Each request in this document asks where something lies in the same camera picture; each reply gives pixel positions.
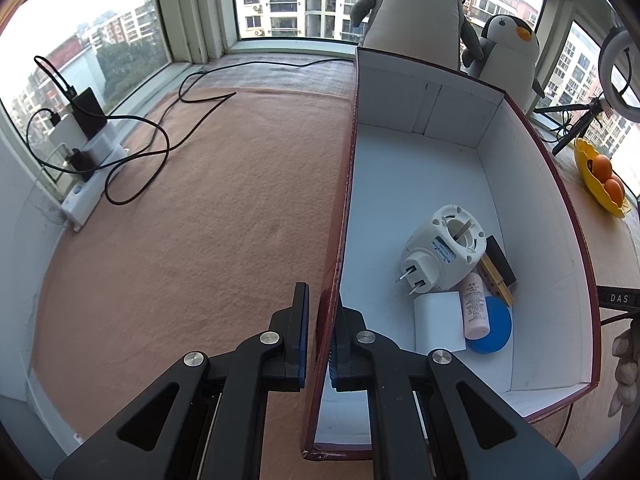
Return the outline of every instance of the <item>blue round lid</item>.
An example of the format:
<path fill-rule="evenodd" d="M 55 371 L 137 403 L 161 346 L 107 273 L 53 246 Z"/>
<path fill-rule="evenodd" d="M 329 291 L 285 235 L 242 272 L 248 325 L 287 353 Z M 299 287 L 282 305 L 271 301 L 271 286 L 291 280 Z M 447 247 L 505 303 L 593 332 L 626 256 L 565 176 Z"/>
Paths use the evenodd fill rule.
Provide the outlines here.
<path fill-rule="evenodd" d="M 481 339 L 466 340 L 466 346 L 479 354 L 492 354 L 501 350 L 511 336 L 511 313 L 502 300 L 487 296 L 490 332 Z"/>

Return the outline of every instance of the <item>penguin beak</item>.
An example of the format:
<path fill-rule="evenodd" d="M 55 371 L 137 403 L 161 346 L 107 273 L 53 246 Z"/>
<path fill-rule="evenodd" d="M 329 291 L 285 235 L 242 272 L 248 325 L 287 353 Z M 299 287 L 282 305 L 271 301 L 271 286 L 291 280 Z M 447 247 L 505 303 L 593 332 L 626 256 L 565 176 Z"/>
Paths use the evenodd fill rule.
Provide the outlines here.
<path fill-rule="evenodd" d="M 520 36 L 521 40 L 531 41 L 531 38 L 532 38 L 531 33 L 526 28 L 518 27 L 516 31 L 518 33 L 518 36 Z"/>

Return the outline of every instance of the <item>penguin plush toy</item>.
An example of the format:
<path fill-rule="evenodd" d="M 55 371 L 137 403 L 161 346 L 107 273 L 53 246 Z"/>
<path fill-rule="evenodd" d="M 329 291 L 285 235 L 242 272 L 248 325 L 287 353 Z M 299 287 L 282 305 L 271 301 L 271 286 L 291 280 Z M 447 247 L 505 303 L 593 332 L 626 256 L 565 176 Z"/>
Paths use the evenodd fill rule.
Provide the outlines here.
<path fill-rule="evenodd" d="M 470 76 L 506 90 L 521 110 L 532 103 L 532 90 L 545 96 L 534 75 L 540 44 L 524 20 L 506 14 L 491 17 L 482 30 L 480 45 L 482 57 L 471 49 L 462 53 Z"/>
<path fill-rule="evenodd" d="M 460 39 L 482 59 L 478 35 L 467 21 L 464 0 L 359 0 L 351 9 L 357 27 L 371 12 L 361 44 L 367 48 L 460 69 Z"/>

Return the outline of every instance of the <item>yellow bowl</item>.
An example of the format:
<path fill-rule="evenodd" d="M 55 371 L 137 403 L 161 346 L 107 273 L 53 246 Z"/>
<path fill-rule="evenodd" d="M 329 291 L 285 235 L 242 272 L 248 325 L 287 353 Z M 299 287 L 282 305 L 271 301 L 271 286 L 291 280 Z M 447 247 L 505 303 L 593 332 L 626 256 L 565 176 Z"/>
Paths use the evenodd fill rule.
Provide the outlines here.
<path fill-rule="evenodd" d="M 591 194 L 604 209 L 617 218 L 624 218 L 625 215 L 631 211 L 631 204 L 629 203 L 629 200 L 627 200 L 625 196 L 625 201 L 622 203 L 622 207 L 619 207 L 618 204 L 613 202 L 609 193 L 605 191 L 601 181 L 595 178 L 593 173 L 589 170 L 587 162 L 589 160 L 593 160 L 597 155 L 599 155 L 598 151 L 589 141 L 584 139 L 575 139 L 575 164 L 578 166 L 580 176 L 586 184 L 587 189 L 591 191 Z"/>

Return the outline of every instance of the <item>white bottle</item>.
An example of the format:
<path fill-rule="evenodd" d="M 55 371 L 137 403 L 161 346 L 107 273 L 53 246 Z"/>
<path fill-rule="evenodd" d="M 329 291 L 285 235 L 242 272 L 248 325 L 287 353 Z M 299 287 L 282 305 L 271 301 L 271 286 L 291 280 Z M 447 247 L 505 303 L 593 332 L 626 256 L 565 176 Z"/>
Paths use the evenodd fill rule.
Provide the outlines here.
<path fill-rule="evenodd" d="M 486 310 L 482 278 L 475 272 L 460 282 L 462 319 L 467 339 L 482 339 L 489 333 L 489 314 Z"/>

